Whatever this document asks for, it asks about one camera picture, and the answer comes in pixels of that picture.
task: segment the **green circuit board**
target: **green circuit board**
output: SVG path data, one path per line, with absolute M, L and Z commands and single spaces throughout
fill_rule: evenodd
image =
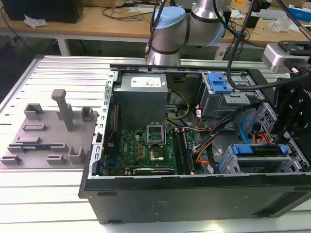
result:
M 180 174 L 180 151 L 174 147 L 173 134 L 182 135 L 179 133 L 172 132 L 172 130 L 164 130 L 164 145 L 148 145 L 147 131 L 146 130 L 123 130 L 121 133 L 120 149 L 117 157 L 109 158 L 104 157 L 103 166 L 105 172 L 108 175 L 124 175 L 124 171 L 127 169 L 135 169 L 136 167 L 147 167 L 147 168 L 173 168 L 175 174 Z M 186 141 L 188 143 L 187 148 L 192 157 L 192 148 L 196 145 L 195 132 L 186 131 Z M 160 128 L 150 131 L 149 139 L 161 140 L 162 133 Z M 175 153 L 179 153 L 179 159 L 175 157 Z
M 161 139 L 160 132 L 152 132 L 152 139 Z M 151 152 L 157 151 L 160 156 L 151 160 Z M 166 145 L 162 148 L 158 145 L 148 147 L 146 131 L 123 131 L 121 135 L 121 153 L 122 157 L 118 159 L 119 166 L 140 166 L 140 167 L 176 167 L 172 133 L 167 132 Z

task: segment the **light blue robot joint cap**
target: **light blue robot joint cap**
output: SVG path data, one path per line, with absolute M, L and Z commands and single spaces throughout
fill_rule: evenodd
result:
M 165 29 L 174 26 L 182 21 L 185 16 L 186 11 L 184 8 L 176 6 L 164 7 L 155 29 Z

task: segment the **slotted aluminum surface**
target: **slotted aluminum surface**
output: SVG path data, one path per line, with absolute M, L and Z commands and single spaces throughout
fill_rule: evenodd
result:
M 5 152 L 21 126 L 27 103 L 40 103 L 45 110 L 56 109 L 50 100 L 55 88 L 66 89 L 66 99 L 74 110 L 83 105 L 99 109 L 109 64 L 143 65 L 144 60 L 58 56 L 34 60 L 0 105 L 0 153 Z M 226 61 L 184 60 L 182 65 L 225 68 Z M 236 62 L 233 67 L 258 68 L 269 82 L 287 77 L 272 74 L 263 63 Z M 0 171 L 0 232 L 311 232 L 311 201 L 275 219 L 102 226 L 88 201 L 77 196 L 81 176 L 81 169 Z

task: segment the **floor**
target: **floor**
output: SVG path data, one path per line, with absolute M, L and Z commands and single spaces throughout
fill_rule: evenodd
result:
M 34 54 L 60 55 L 54 39 L 22 38 Z M 0 36 L 0 102 L 20 78 L 34 55 L 15 38 L 15 47 L 10 47 L 6 38 Z M 145 43 L 113 41 L 69 41 L 73 56 L 143 57 Z M 217 47 L 184 46 L 180 50 L 182 59 L 213 60 Z M 263 50 L 243 49 L 238 60 L 261 61 Z

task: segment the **motherboard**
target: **motherboard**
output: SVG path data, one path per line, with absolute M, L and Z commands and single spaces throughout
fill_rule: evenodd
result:
M 194 172 L 192 148 L 196 146 L 195 132 L 150 126 L 147 130 L 122 131 L 118 155 L 104 157 L 104 173 L 177 175 Z

